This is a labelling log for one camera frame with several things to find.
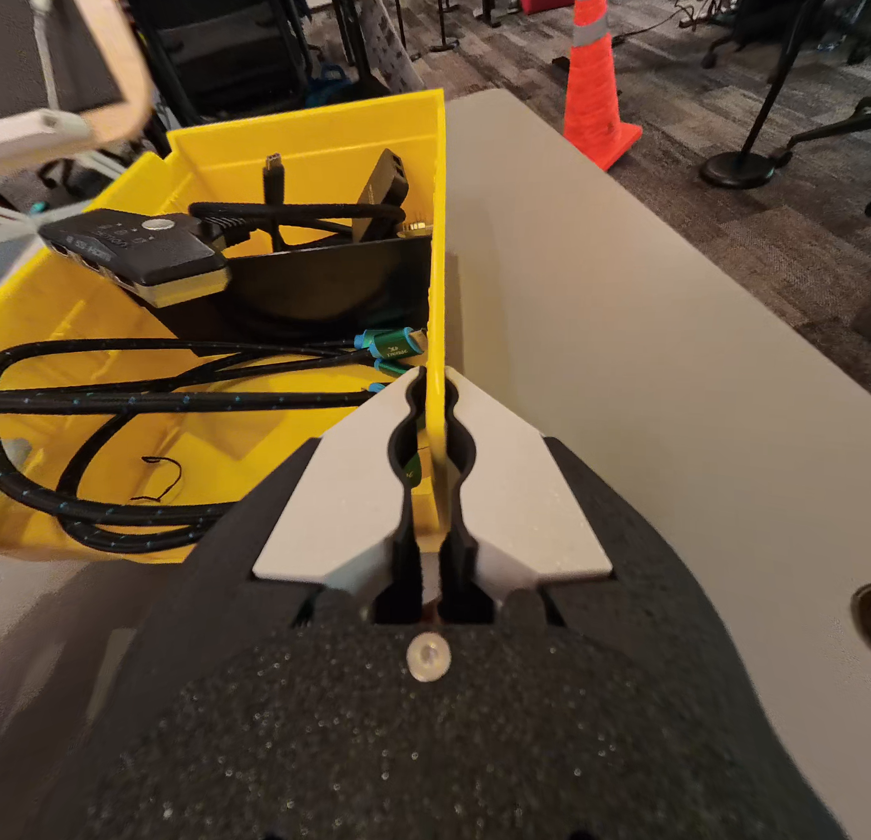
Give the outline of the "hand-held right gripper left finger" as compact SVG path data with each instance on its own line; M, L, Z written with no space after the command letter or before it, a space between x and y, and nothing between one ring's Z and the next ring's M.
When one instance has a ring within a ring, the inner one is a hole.
M254 563L256 579L346 592L381 623L419 621L405 467L425 392L425 369L412 368L321 435Z

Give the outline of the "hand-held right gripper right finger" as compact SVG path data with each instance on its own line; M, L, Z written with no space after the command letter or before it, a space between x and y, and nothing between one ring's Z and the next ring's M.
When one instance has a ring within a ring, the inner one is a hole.
M439 614L488 623L516 592L605 580L613 565L538 429L453 368L446 454L455 470L439 551Z

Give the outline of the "black hdmi switch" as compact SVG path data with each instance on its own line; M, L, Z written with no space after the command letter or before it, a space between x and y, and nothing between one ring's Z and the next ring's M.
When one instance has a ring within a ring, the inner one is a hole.
M99 208L42 224L38 235L156 309L217 294L230 281L220 228L188 214Z

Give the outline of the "yellow plastic bin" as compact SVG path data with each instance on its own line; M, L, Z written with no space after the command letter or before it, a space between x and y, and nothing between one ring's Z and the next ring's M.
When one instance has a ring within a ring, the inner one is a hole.
M179 563L300 447L412 368L426 371L423 487L446 459L445 111L441 91L169 134L84 211L188 214L231 259L352 241L355 217L405 216L431 238L425 327L317 344L183 340L135 295L45 245L2 283L2 554ZM381 152L401 209L356 204ZM159 505L157 495L183 475Z

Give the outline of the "thin black thread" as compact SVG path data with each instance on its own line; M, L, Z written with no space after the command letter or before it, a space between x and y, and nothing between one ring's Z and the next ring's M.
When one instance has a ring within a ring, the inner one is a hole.
M176 459L166 456L148 455L142 456L140 459L144 464L148 464L151 466L170 464L176 470L174 479L162 491L159 491L157 495L139 495L133 496L129 499L132 503L144 502L148 504L159 505L164 501L167 495L171 494L175 490L176 486L180 483L181 477L183 475L182 465Z

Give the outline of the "black bin divider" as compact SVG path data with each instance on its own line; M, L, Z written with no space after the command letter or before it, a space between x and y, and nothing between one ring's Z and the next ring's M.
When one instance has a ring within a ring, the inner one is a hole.
M228 261L216 294L147 310L183 340L317 344L372 329L421 329L429 317L431 238L340 243Z

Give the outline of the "black adapter block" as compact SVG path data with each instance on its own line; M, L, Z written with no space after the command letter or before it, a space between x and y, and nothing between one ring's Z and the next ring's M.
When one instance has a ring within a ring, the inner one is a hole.
M401 158L385 148L360 194L358 206L384 205L401 209L408 196L408 180ZM351 222L352 241L368 243L395 237L405 216L355 217Z

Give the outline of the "black round-base stand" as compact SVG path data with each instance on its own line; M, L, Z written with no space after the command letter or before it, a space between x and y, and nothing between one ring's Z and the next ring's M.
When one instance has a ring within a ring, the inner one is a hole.
M707 159L700 167L700 178L712 187L750 190L765 186L774 176L776 165L768 157L754 151L754 146L778 100L790 71L798 58L813 20L826 0L801 0L786 42L782 45L768 93L738 151L722 152Z

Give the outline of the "orange traffic cone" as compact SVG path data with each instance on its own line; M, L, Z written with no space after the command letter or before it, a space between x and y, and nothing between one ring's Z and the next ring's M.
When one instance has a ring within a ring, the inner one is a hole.
M642 133L619 112L608 0L575 0L563 137L607 171Z

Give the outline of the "black office chair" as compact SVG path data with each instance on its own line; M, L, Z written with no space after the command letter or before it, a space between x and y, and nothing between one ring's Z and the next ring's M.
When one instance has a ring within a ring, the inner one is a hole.
M124 0L182 127L292 112L311 65L291 0Z
M737 0L729 10L714 18L725 34L715 39L704 54L701 67L713 69L717 51L725 44L736 50L756 42L777 42L785 54L793 37L796 19L809 0ZM811 15L807 38L817 42L819 51L832 51L851 39L848 64L860 63L869 55L869 0L823 0Z

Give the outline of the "wooden-framed black book stand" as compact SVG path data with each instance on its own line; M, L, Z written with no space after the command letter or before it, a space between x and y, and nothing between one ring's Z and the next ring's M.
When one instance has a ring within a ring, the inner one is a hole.
M152 114L116 0L2 0L2 174L109 149Z

